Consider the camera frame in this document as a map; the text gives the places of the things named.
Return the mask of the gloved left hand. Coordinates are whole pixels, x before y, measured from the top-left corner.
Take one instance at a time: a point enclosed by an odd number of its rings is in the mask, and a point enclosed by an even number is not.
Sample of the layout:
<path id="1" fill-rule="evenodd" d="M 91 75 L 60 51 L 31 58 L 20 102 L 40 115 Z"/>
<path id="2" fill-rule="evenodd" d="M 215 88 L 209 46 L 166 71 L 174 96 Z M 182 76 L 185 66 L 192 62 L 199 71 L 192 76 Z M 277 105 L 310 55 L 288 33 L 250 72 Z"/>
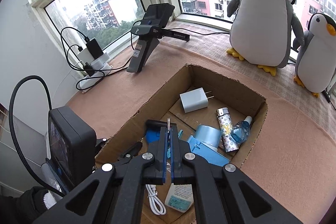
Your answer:
<path id="1" fill-rule="evenodd" d="M 17 223 L 33 223 L 56 203 L 52 192 L 42 187 L 32 187 L 14 199 Z"/>

